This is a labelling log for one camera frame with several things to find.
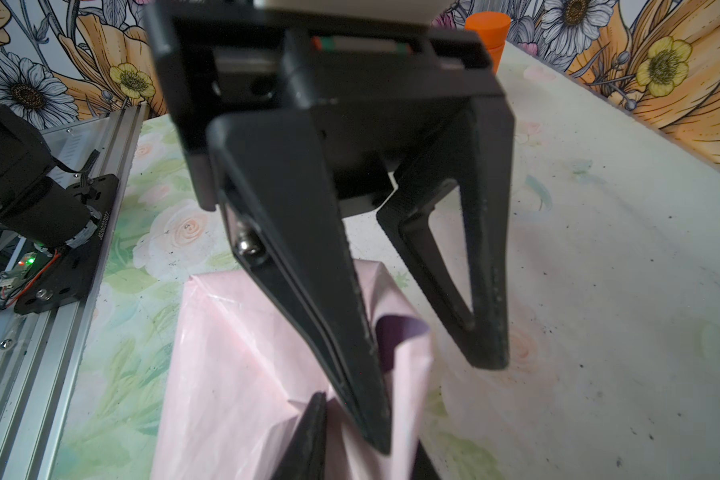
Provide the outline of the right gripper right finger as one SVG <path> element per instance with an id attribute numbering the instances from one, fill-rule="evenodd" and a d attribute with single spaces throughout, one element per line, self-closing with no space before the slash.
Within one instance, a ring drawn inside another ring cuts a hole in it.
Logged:
<path id="1" fill-rule="evenodd" d="M 410 474 L 411 480 L 440 480 L 440 476 L 428 456 L 422 442 L 417 445 L 416 455 Z"/>

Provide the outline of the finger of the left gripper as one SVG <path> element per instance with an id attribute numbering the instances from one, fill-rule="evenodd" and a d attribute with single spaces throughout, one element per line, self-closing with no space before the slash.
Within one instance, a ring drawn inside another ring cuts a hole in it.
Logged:
<path id="1" fill-rule="evenodd" d="M 474 97 L 394 177 L 376 218 L 467 362 L 503 370 L 510 360 L 506 248 L 514 116 L 503 98 Z M 458 190 L 471 299 L 454 284 L 429 226 Z"/>

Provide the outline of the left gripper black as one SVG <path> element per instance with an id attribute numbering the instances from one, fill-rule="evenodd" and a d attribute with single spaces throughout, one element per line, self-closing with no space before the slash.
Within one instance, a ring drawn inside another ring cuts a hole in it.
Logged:
<path id="1" fill-rule="evenodd" d="M 390 453 L 390 399 L 340 209 L 380 207 L 389 173 L 447 118 L 503 96 L 477 36 L 235 1 L 157 1 L 143 21 L 199 205 L 217 204 L 212 163 L 236 259 L 362 437 Z"/>

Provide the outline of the purple wrapping paper sheet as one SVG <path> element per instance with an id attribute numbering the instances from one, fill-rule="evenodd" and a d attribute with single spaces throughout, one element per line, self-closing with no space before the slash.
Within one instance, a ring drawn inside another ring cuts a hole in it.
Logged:
<path id="1" fill-rule="evenodd" d="M 360 435 L 313 353 L 241 271 L 184 285 L 151 475 L 268 479 L 316 392 L 327 397 L 329 479 L 410 479 L 433 340 L 379 262 L 355 264 L 392 405 L 392 448 Z"/>

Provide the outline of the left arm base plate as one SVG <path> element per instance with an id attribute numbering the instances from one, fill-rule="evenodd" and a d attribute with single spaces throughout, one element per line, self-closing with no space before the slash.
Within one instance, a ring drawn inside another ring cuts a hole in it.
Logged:
<path id="1" fill-rule="evenodd" d="M 79 231 L 46 248 L 56 260 L 18 296 L 13 304 L 17 314 L 42 313 L 88 297 L 118 189 L 113 174 L 65 189 L 54 186 L 52 201 L 40 204 L 43 236 L 59 239 L 74 227 Z"/>

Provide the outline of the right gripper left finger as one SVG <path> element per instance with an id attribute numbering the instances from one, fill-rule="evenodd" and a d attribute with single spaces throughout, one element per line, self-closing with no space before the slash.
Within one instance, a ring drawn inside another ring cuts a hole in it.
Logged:
<path id="1" fill-rule="evenodd" d="M 312 395 L 271 480 L 323 480 L 327 440 L 327 399 Z"/>

